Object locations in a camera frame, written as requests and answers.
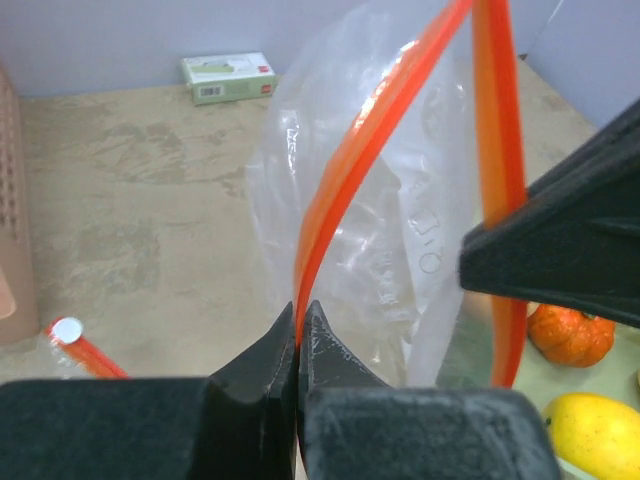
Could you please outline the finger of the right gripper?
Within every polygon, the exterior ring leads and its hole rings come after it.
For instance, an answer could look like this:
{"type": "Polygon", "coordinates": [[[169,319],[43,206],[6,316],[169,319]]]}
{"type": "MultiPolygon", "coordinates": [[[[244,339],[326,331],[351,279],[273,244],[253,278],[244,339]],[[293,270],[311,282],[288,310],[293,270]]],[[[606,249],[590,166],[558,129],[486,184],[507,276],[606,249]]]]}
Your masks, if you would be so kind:
{"type": "Polygon", "coordinates": [[[639,325],[639,105],[528,190],[496,227],[464,238],[463,289],[639,325]]]}

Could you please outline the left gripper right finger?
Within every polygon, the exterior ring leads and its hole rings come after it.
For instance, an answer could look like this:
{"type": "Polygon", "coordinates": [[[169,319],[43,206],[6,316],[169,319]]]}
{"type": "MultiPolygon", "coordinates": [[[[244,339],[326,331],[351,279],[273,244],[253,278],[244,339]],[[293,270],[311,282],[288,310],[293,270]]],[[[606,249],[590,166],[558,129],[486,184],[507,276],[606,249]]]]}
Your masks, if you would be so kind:
{"type": "Polygon", "coordinates": [[[299,438],[310,479],[557,479],[534,406],[509,389],[393,388],[332,331],[304,321],[299,438]]]}

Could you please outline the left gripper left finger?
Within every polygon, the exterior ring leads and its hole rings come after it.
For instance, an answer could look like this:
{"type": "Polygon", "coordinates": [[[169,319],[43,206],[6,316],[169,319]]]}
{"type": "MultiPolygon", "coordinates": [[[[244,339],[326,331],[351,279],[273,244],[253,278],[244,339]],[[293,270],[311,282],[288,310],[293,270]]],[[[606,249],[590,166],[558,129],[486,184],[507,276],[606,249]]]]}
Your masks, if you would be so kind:
{"type": "Polygon", "coordinates": [[[297,359],[286,307],[207,377],[1,388],[5,479],[291,479],[297,359]]]}

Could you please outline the yellow lemon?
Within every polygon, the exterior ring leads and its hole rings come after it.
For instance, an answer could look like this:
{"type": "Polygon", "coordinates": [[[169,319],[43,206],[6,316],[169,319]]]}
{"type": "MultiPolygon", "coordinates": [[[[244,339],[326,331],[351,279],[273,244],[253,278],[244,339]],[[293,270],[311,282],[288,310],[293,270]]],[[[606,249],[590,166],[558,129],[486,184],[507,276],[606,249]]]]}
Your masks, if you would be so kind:
{"type": "Polygon", "coordinates": [[[556,455],[597,479],[639,477],[639,412],[593,393],[568,393],[542,411],[556,455]]]}

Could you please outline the clear zip top bag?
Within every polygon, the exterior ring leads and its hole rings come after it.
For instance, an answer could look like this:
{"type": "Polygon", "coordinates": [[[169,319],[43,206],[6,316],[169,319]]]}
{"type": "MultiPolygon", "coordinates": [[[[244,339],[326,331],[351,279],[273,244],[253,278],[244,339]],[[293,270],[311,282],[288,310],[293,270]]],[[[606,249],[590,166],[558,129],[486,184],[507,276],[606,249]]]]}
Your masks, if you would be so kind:
{"type": "Polygon", "coordinates": [[[458,41],[476,1],[376,1],[330,25],[282,78],[248,163],[211,195],[117,190],[63,247],[75,323],[137,372],[195,370],[318,301],[394,385],[489,386],[488,321],[461,311],[479,101],[458,41]]]}

